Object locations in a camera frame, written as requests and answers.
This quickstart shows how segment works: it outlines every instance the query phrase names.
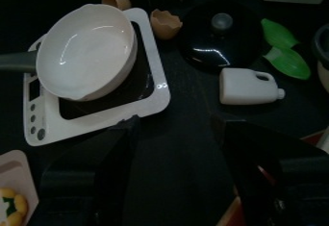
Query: toy stove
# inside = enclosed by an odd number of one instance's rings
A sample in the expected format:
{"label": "toy stove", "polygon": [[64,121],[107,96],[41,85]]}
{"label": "toy stove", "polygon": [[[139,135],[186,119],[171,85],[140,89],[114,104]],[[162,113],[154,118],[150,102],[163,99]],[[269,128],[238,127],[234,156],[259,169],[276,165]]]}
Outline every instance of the toy stove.
{"label": "toy stove", "polygon": [[[130,75],[104,97],[86,102],[56,97],[41,86],[37,75],[24,74],[24,136],[39,146],[116,125],[132,115],[159,113],[169,105],[170,90],[159,59],[148,15],[142,9],[124,11],[131,20],[138,55]],[[43,38],[31,46],[36,50]]]}

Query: stove burner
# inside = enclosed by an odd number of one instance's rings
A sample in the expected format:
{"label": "stove burner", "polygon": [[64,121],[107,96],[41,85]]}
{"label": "stove burner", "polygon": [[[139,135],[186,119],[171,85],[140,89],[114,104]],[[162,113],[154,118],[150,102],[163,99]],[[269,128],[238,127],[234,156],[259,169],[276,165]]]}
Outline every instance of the stove burner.
{"label": "stove burner", "polygon": [[148,57],[138,23],[131,22],[138,38],[138,55],[131,72],[122,85],[104,97],[91,101],[70,101],[59,99],[59,112],[71,120],[91,113],[147,98],[154,91],[154,81],[148,68]]}

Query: toy food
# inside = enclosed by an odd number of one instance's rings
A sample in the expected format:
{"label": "toy food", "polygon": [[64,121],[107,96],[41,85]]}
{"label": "toy food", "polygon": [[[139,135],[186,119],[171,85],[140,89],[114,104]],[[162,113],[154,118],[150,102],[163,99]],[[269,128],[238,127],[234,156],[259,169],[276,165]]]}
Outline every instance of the toy food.
{"label": "toy food", "polygon": [[0,188],[0,226],[19,226],[27,214],[27,201],[11,188]]}

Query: kettle knob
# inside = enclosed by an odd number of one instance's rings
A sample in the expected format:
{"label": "kettle knob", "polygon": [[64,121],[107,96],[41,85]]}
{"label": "kettle knob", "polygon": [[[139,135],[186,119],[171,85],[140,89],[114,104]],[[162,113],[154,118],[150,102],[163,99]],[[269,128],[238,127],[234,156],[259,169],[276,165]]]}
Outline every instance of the kettle knob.
{"label": "kettle knob", "polygon": [[215,35],[225,35],[233,25],[233,18],[227,13],[218,13],[211,19],[211,29]]}

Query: white frying pan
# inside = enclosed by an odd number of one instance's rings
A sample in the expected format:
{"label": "white frying pan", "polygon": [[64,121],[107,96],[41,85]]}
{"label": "white frying pan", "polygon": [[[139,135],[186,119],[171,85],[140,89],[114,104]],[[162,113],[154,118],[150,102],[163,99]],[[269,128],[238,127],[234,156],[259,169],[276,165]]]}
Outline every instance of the white frying pan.
{"label": "white frying pan", "polygon": [[[36,73],[47,91],[78,101],[96,99],[124,81],[132,68],[138,41],[124,13],[108,5],[86,5],[51,27],[36,52]],[[35,54],[0,59],[0,69],[33,67]]]}

